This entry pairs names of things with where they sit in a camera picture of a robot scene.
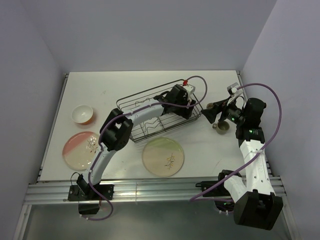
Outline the beige small bowl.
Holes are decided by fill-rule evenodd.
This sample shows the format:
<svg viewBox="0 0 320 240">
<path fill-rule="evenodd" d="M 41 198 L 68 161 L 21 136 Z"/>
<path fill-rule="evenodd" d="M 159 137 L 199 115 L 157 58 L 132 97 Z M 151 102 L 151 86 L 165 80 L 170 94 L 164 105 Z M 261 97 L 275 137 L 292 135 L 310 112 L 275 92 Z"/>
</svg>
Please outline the beige small bowl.
<svg viewBox="0 0 320 240">
<path fill-rule="evenodd" d="M 212 109 L 214 107 L 214 103 L 213 102 L 210 102 L 210 103 L 208 103 L 207 105 L 206 105 L 206 109 L 207 110 L 210 110 L 210 109 Z"/>
</svg>

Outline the grey-green ceramic cup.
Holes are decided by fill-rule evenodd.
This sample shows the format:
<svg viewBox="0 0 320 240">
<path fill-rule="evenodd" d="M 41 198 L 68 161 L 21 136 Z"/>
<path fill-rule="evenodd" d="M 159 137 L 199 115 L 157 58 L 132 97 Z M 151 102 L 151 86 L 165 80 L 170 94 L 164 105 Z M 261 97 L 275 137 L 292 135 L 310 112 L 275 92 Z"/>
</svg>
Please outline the grey-green ceramic cup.
<svg viewBox="0 0 320 240">
<path fill-rule="evenodd" d="M 230 130 L 230 125 L 227 121 L 220 121 L 213 123 L 212 128 L 215 129 L 219 135 L 225 135 Z"/>
</svg>

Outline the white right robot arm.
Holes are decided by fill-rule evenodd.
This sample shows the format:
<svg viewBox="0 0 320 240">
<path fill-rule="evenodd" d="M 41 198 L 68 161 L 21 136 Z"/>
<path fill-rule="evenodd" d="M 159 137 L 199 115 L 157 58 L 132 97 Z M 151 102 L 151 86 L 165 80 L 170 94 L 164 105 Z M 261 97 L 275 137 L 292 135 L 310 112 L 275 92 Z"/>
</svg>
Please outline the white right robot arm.
<svg viewBox="0 0 320 240">
<path fill-rule="evenodd" d="M 264 132 L 260 127 L 266 103 L 258 98 L 249 98 L 245 106 L 238 108 L 236 101 L 227 98 L 214 102 L 201 113 L 213 124 L 229 120 L 236 125 L 235 136 L 244 160 L 245 178 L 239 173 L 222 170 L 217 191 L 230 194 L 234 201 L 233 219 L 237 225 L 271 230 L 283 208 L 283 200 L 277 196 L 271 184 L 264 145 Z"/>
</svg>

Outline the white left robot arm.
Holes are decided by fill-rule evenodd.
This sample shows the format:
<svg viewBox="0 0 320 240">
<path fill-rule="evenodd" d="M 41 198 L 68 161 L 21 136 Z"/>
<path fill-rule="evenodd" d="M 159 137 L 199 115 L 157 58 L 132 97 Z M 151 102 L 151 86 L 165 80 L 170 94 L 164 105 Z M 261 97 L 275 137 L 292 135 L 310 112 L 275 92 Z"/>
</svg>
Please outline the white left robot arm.
<svg viewBox="0 0 320 240">
<path fill-rule="evenodd" d="M 141 105 L 127 111 L 113 109 L 100 129 L 99 152 L 85 173 L 77 178 L 79 194 L 86 200 L 96 197 L 96 185 L 102 180 L 103 172 L 115 153 L 127 145 L 134 127 L 171 113 L 184 119 L 190 118 L 196 105 L 192 99 L 195 90 L 190 84 L 176 84 L 171 90 L 146 99 Z"/>
</svg>

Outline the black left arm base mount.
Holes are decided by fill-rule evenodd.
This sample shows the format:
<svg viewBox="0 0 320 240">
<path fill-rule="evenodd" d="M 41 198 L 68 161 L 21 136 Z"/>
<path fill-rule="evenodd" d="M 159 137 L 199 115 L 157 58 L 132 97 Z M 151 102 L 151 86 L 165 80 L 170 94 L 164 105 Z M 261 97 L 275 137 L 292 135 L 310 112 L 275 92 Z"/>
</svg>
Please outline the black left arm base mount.
<svg viewBox="0 0 320 240">
<path fill-rule="evenodd" d="M 70 187 L 68 192 L 68 202 L 78 202 L 78 213 L 81 218 L 88 221 L 102 221 L 111 217 L 114 206 L 111 203 L 114 194 L 113 184 L 96 184 L 93 188 L 84 179 L 84 176 L 74 172 L 70 177 Z M 94 218 L 102 205 L 106 201 L 110 206 L 110 212 L 105 217 Z"/>
</svg>

